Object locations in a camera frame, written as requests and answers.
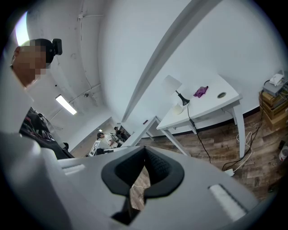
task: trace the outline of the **fluorescent light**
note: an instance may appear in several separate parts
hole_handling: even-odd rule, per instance
[[[62,105],[65,109],[67,109],[73,115],[77,113],[77,111],[73,109],[73,107],[69,105],[69,103],[62,97],[62,95],[59,95],[58,97],[56,97],[56,101],[58,101],[60,105]]]
[[[20,20],[16,24],[16,38],[18,45],[22,45],[24,42],[29,40],[26,24],[27,12],[23,14]]]

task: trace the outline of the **desk lamp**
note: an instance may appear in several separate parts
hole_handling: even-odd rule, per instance
[[[166,93],[169,95],[172,95],[174,92],[177,92],[177,89],[179,89],[179,87],[182,85],[182,83],[180,81],[178,81],[177,79],[175,79],[174,77],[168,75],[162,83],[162,87],[165,89]],[[178,96],[181,98],[183,106],[187,105],[190,100],[187,100],[186,98],[184,98],[181,93],[178,93]]]

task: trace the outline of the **black baseboard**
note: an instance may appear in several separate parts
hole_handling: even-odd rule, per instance
[[[251,116],[257,112],[260,111],[260,107],[256,107],[255,109],[253,110],[250,110],[248,111],[247,113],[244,113],[243,114],[243,117],[246,118],[248,116]],[[218,128],[218,127],[221,127],[221,126],[224,126],[224,125],[227,125],[227,124],[230,124],[230,123],[234,123],[234,119],[229,119],[229,120],[226,120],[226,121],[223,121],[223,122],[220,122],[220,123],[217,123],[217,124],[214,124],[214,125],[210,125],[210,126],[207,126],[207,127],[204,127],[204,128],[200,128],[200,129],[197,129],[198,133],[199,132],[202,132],[202,131],[205,131],[205,130],[209,130],[209,129],[213,129],[213,128]],[[193,134],[193,131],[187,131],[187,132],[182,132],[182,133],[175,133],[175,134],[172,134],[173,136],[181,136],[181,135],[185,135],[185,134]],[[155,136],[153,138],[161,138],[161,137],[166,137],[165,135],[161,135],[161,136]]]

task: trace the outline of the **black cable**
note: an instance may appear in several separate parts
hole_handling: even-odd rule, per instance
[[[199,141],[201,142],[201,144],[202,144],[202,146],[203,146],[203,149],[205,150],[205,152],[207,153],[207,155],[208,155],[208,157],[209,157],[209,162],[211,163],[210,155],[209,155],[209,153],[207,152],[207,150],[205,149],[205,147],[204,147],[204,145],[203,145],[203,143],[202,143],[202,141],[201,141],[201,139],[200,139],[200,137],[199,137],[199,135],[198,135],[198,131],[197,131],[197,129],[196,129],[195,123],[192,121],[192,119],[191,119],[190,116],[189,116],[189,105],[190,105],[190,102],[188,103],[188,106],[187,106],[187,112],[188,112],[189,121],[191,122],[192,126],[194,126],[194,128],[195,128],[195,130],[196,130],[197,137],[198,137]]]
[[[260,125],[258,126],[257,130],[256,130],[254,133],[251,134],[251,143],[250,143],[249,149],[246,151],[246,153],[244,154],[244,156],[241,157],[239,160],[225,163],[225,164],[223,165],[223,167],[222,167],[222,171],[224,171],[223,169],[224,169],[224,166],[225,166],[225,165],[234,163],[234,164],[228,166],[228,167],[226,168],[226,170],[227,170],[228,168],[232,167],[233,165],[235,165],[235,164],[238,163],[239,161],[243,160],[243,158],[244,158],[244,157],[247,155],[247,153],[251,150],[252,143],[253,143],[255,137],[257,136],[258,131],[259,131],[259,129],[260,129],[260,127],[262,126],[262,123],[263,123],[263,111],[264,111],[264,109],[263,109],[263,90],[262,90],[262,92],[261,92],[261,100],[262,100],[262,113],[261,113]]]

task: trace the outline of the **purple object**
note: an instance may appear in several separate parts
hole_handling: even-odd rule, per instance
[[[194,97],[200,98],[203,94],[206,93],[207,89],[208,89],[208,86],[206,86],[206,87],[201,86],[201,87],[196,91],[196,93],[194,93]]]

